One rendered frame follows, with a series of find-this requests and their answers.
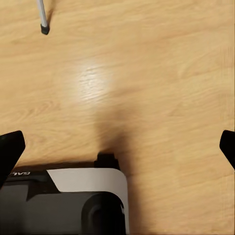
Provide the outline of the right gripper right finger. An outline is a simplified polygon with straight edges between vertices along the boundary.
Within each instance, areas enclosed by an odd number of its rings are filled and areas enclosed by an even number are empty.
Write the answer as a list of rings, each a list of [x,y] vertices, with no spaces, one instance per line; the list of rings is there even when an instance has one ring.
[[[235,170],[235,132],[224,130],[219,147]]]

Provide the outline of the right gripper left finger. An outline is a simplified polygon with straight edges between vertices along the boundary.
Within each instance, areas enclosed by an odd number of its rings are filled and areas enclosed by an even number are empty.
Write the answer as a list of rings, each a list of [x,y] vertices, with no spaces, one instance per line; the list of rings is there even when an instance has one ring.
[[[21,130],[0,136],[0,188],[24,150],[25,141]]]

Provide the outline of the camera tripod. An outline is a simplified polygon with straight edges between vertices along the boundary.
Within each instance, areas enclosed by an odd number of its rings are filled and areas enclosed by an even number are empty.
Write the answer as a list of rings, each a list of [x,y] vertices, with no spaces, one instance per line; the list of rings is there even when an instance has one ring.
[[[41,19],[41,32],[48,35],[50,32],[50,27],[47,24],[43,0],[36,0],[36,3],[37,3],[38,11],[39,11],[39,16]]]

